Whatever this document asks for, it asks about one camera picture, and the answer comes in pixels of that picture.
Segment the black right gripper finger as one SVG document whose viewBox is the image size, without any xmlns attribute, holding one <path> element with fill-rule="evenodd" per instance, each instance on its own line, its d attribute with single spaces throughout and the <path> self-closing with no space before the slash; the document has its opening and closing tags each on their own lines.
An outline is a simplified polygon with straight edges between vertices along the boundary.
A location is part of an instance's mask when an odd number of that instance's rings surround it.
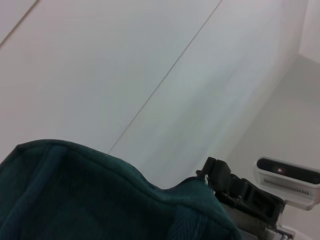
<svg viewBox="0 0 320 240">
<path fill-rule="evenodd" d="M 215 162 L 215 196 L 219 202 L 249 215 L 275 229 L 285 201 L 268 193 L 245 178 L 231 173 L 228 164 Z"/>
<path fill-rule="evenodd" d="M 197 170 L 196 178 L 205 184 L 207 184 L 212 191 L 219 191 L 219 186 L 216 180 L 214 179 L 214 170 L 217 160 L 213 157 L 208 157 L 203 168 L 201 170 Z"/>
</svg>

